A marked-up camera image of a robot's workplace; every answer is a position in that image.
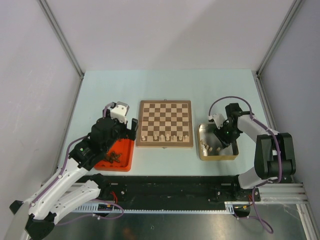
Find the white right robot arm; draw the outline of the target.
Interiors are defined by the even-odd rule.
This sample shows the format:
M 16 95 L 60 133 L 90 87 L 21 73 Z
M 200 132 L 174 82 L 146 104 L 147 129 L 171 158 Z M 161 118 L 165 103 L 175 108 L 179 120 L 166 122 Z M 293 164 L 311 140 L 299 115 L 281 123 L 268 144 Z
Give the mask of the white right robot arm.
M 243 111 L 238 103 L 225 107 L 226 117 L 220 113 L 208 116 L 215 123 L 214 134 L 223 148 L 235 143 L 246 134 L 255 143 L 253 167 L 238 176 L 230 188 L 231 196 L 242 201 L 249 189 L 266 183 L 279 183 L 282 178 L 296 173 L 296 159 L 292 135 L 280 133 L 260 122 L 252 111 Z

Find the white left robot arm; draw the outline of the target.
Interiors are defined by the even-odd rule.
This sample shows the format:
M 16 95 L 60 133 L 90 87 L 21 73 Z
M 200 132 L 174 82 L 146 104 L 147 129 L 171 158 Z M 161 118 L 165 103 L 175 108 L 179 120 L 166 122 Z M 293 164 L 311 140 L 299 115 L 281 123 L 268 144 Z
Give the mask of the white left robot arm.
M 36 193 L 10 205 L 11 212 L 20 219 L 21 209 L 27 208 L 23 228 L 31 239 L 44 239 L 65 215 L 85 202 L 110 196 L 111 188 L 102 182 L 101 174 L 93 175 L 78 190 L 65 192 L 100 162 L 119 139 L 136 139 L 138 120 L 132 119 L 131 128 L 127 124 L 122 116 L 98 119 L 88 135 L 74 140 L 75 147 L 67 150 L 62 167 Z

